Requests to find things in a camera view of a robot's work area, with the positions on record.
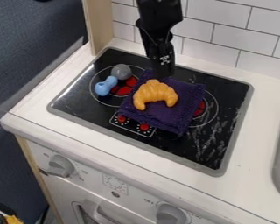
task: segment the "red burner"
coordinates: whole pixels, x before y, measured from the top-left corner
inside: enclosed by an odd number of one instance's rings
[[[205,100],[202,100],[194,113],[194,117],[201,116],[207,109],[207,104]]]
[[[119,115],[119,116],[117,117],[117,121],[118,121],[119,123],[125,123],[125,122],[127,121],[127,117],[124,116],[124,115]]]
[[[120,81],[117,86],[111,89],[113,95],[129,95],[133,87],[136,85],[138,79],[135,76],[130,77],[126,81]]]
[[[148,125],[147,123],[140,124],[140,130],[142,130],[142,131],[146,131],[149,128],[150,128],[150,125]]]

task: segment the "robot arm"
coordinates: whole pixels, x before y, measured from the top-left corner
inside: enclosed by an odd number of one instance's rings
[[[175,53],[171,29],[183,20],[180,0],[136,0],[146,55],[158,79],[174,75]]]

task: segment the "purple towel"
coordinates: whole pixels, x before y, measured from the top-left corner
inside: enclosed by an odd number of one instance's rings
[[[153,78],[153,72],[146,70],[134,86],[132,93],[123,101],[118,113],[140,123],[147,123],[152,127],[168,130],[181,136],[187,131],[193,114],[205,95],[205,85],[193,85],[170,77],[164,78],[161,81],[172,87],[178,94],[177,104],[169,108],[165,101],[148,102],[146,110],[138,110],[134,107],[133,95],[142,84]]]

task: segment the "gray fabric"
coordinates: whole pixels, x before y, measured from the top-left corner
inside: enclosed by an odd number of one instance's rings
[[[0,0],[0,103],[84,35],[81,0]],[[0,202],[27,224],[35,223],[46,208],[15,137],[1,127]]]

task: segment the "blue toy dumbbell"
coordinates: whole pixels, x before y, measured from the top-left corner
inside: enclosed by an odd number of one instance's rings
[[[95,84],[94,91],[100,95],[107,95],[117,85],[118,80],[127,80],[132,75],[130,67],[124,64],[114,66],[111,75],[105,80]]]

